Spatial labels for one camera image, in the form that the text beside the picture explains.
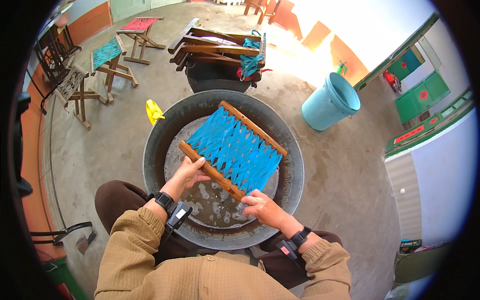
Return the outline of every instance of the jacket sleeve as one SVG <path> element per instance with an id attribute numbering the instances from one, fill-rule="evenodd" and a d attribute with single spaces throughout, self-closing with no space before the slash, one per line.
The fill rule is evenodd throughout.
<path id="1" fill-rule="evenodd" d="M 339 243 L 321 240 L 303 255 L 305 270 L 311 281 L 305 286 L 301 299 L 350 299 L 350 255 Z"/>
<path id="2" fill-rule="evenodd" d="M 94 297 L 98 299 L 142 298 L 153 292 L 144 277 L 154 270 L 164 225 L 151 210 L 128 210 L 113 224 L 100 263 Z"/>

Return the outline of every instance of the white wall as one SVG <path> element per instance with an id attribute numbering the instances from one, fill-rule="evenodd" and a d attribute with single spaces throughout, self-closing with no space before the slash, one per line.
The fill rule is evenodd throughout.
<path id="1" fill-rule="evenodd" d="M 452 240 L 471 203 L 478 155 L 476 109 L 455 125 L 410 152 L 420 190 L 424 245 Z"/>
<path id="2" fill-rule="evenodd" d="M 440 60 L 441 65 L 438 68 L 438 72 L 451 92 L 430 108 L 430 114 L 433 115 L 460 96 L 460 94 L 470 86 L 470 83 L 462 58 L 442 20 L 438 20 L 432 28 L 425 33 L 425 38 Z"/>
<path id="3" fill-rule="evenodd" d="M 399 48 L 434 12 L 428 0 L 293 0 L 299 22 L 316 18 L 371 71 Z"/>
<path id="4" fill-rule="evenodd" d="M 80 18 L 98 5 L 105 2 L 107 2 L 107 0 L 75 0 L 72 7 L 68 9 L 68 14 L 70 16 L 70 21 L 68 22 L 68 25 L 70 25 L 76 19 Z"/>
<path id="5" fill-rule="evenodd" d="M 425 62 L 401 81 L 403 92 L 406 92 L 409 89 L 413 88 L 417 83 L 422 81 L 425 77 L 427 77 L 429 74 L 431 74 L 435 70 L 432 63 L 428 59 L 427 54 L 425 53 L 425 51 L 423 51 L 420 44 L 415 43 L 415 46 L 417 46 L 417 49 L 425 59 Z"/>

